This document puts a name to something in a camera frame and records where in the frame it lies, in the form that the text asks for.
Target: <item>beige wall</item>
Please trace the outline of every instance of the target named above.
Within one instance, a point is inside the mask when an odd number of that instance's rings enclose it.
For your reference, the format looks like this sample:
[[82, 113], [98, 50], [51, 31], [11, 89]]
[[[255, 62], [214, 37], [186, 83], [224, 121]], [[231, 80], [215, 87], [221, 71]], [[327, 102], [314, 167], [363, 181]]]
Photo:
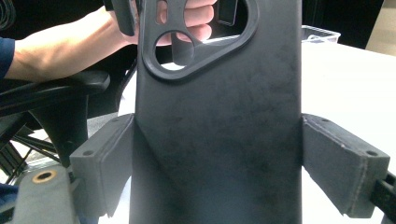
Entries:
[[366, 49], [396, 56], [396, 0], [385, 0]]

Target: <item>blue fabric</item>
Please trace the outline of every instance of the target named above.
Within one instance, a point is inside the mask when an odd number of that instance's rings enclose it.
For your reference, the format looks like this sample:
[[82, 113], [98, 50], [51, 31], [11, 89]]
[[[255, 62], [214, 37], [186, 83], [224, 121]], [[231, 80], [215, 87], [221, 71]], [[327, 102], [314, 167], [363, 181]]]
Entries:
[[0, 183], [0, 207], [17, 200], [18, 187]]
[[3, 78], [14, 58], [15, 40], [0, 37], [0, 79]]

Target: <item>clear plastic container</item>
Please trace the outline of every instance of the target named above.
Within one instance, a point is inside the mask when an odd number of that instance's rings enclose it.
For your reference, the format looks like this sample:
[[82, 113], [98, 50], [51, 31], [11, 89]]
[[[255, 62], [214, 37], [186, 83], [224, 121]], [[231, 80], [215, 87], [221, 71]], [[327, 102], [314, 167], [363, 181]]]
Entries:
[[313, 26], [302, 26], [302, 43], [337, 43], [340, 33], [319, 29]]

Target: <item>person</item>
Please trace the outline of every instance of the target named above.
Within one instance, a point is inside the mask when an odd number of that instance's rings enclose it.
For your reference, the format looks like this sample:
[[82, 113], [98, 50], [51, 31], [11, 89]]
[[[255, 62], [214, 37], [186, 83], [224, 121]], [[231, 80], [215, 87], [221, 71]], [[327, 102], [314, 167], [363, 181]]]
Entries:
[[[188, 0], [186, 26], [199, 40], [208, 39], [212, 30], [208, 23], [214, 17], [217, 0]], [[159, 4], [158, 19], [166, 20], [166, 4]], [[123, 35], [112, 11], [104, 7], [71, 23], [51, 27], [22, 40], [0, 38], [0, 78], [33, 82], [68, 77], [99, 62], [117, 50], [138, 42]], [[163, 38], [159, 45], [169, 45]]]

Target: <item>hand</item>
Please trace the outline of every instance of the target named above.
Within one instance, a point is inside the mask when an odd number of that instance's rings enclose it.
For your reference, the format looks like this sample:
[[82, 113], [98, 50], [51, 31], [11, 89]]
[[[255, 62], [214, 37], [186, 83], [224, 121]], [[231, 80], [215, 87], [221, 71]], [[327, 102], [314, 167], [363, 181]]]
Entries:
[[[215, 4], [216, 2], [217, 0], [188, 0], [186, 3], [186, 8], [184, 12], [186, 26], [190, 31], [191, 35], [193, 35], [195, 38], [197, 38], [200, 41], [207, 40], [212, 34], [212, 28], [208, 25], [208, 23], [213, 20], [214, 17], [213, 4]], [[157, 21], [165, 23], [167, 20], [166, 2], [163, 0], [159, 1], [157, 7], [158, 7]], [[130, 44], [137, 44], [138, 30], [139, 27], [137, 25], [135, 36], [130, 37], [125, 35], [124, 38]], [[187, 37], [181, 35], [179, 36], [179, 38], [186, 39]], [[170, 45], [170, 44], [171, 44], [170, 35], [162, 37], [158, 42], [159, 46]]]

